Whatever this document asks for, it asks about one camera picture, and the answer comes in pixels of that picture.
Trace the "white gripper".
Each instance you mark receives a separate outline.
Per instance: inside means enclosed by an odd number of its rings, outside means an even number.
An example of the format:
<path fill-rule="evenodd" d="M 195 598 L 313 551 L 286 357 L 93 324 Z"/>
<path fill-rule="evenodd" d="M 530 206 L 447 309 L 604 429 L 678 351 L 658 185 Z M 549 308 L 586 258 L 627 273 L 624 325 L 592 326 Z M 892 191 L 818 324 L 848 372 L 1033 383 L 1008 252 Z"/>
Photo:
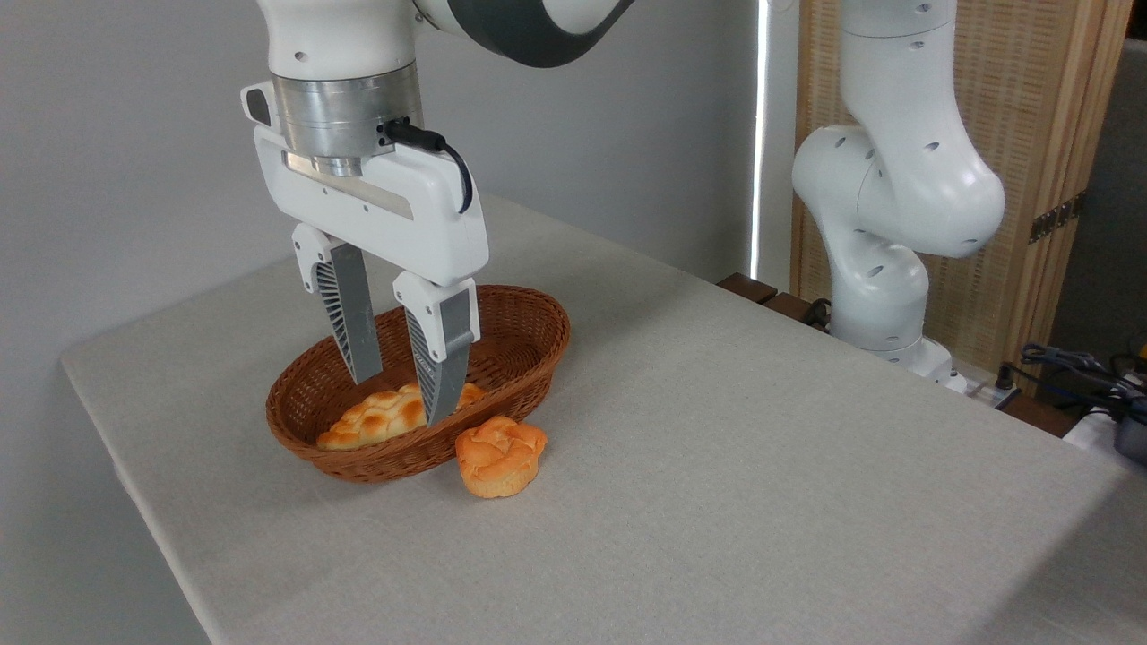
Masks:
<path fill-rule="evenodd" d="M 283 135 L 265 126 L 253 129 L 253 143 L 272 199 L 302 222 L 291 238 L 304 289 L 323 302 L 356 383 L 384 370 L 360 249 L 409 271 L 395 280 L 395 294 L 427 423 L 443 421 L 457 410 L 470 345 L 482 339 L 476 283 L 468 278 L 490 258 L 479 199 L 459 212 L 457 164 L 397 143 L 365 160 L 361 176 L 336 178 L 287 150 Z"/>

